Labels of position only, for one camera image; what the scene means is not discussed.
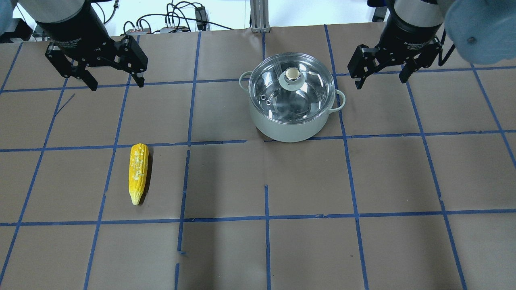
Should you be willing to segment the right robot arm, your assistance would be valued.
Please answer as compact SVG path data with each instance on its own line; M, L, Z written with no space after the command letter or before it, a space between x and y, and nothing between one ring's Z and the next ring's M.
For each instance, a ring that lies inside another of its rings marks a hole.
M435 60L442 66L458 54L472 64L515 58L514 0L382 0L389 16L374 47L359 45L348 63L357 89L386 67L402 65L405 84Z

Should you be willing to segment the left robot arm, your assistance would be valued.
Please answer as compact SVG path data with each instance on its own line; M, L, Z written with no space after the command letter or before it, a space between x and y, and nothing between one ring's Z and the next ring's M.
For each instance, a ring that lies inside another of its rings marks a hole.
M132 35L112 39L89 0L21 0L21 6L50 37L45 57L64 78L98 81L88 67L110 66L128 73L139 87L149 59Z

